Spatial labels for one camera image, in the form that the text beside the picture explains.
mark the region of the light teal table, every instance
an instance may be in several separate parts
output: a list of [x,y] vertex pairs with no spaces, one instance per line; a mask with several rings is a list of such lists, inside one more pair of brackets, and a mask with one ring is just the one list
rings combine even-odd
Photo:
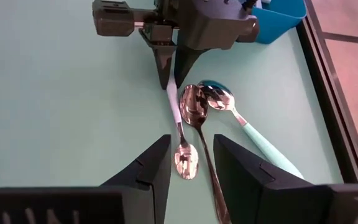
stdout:
[[[205,78],[234,92],[237,110],[306,180],[342,182],[295,30],[205,53],[184,84]],[[211,149],[221,133],[261,156],[230,112],[210,110],[203,129]],[[163,134],[175,136],[172,114],[140,35],[97,36],[91,0],[0,0],[0,187],[99,185]],[[202,152],[196,132],[185,134]],[[166,223],[183,213],[217,223],[201,155],[196,179],[172,173]]]

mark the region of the teal handle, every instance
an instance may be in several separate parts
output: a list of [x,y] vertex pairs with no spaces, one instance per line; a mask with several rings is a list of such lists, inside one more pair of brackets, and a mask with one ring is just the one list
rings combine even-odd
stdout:
[[242,127],[255,145],[262,151],[265,157],[275,166],[303,178],[301,172],[279,150],[276,149],[265,137],[263,137],[252,125],[247,123]]

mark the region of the black table edge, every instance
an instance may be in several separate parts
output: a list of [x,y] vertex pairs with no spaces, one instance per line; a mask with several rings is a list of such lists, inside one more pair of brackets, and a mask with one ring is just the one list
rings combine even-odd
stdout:
[[358,183],[358,134],[311,0],[296,30],[345,183]]

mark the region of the blue bin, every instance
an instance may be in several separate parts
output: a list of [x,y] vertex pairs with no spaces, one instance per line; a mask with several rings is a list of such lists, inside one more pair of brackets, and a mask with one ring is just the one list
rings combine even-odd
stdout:
[[305,18],[306,6],[303,0],[272,0],[263,9],[254,7],[252,14],[259,20],[256,42],[270,44]]

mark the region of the metal spoon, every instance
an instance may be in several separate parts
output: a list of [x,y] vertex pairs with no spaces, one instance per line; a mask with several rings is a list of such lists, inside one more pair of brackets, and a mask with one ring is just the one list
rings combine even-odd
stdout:
[[208,115],[208,102],[206,101],[206,97],[198,86],[187,85],[183,90],[182,96],[180,97],[179,106],[181,117],[184,121],[186,121],[186,123],[190,124],[197,130],[200,135],[201,142],[203,143],[209,174],[211,176],[215,208],[219,223],[231,223],[229,212],[227,211],[226,203],[224,202],[221,186],[212,165],[203,132],[201,131],[201,126],[205,122]]
[[168,80],[167,93],[180,138],[180,143],[173,157],[173,161],[180,176],[185,180],[191,180],[197,175],[198,153],[193,145],[187,143],[185,135],[183,134],[178,105],[178,90],[173,74],[170,75]]
[[212,108],[233,112],[243,130],[273,165],[303,179],[301,172],[237,112],[234,107],[234,95],[229,89],[212,80],[203,80],[198,86],[207,97],[208,104]]

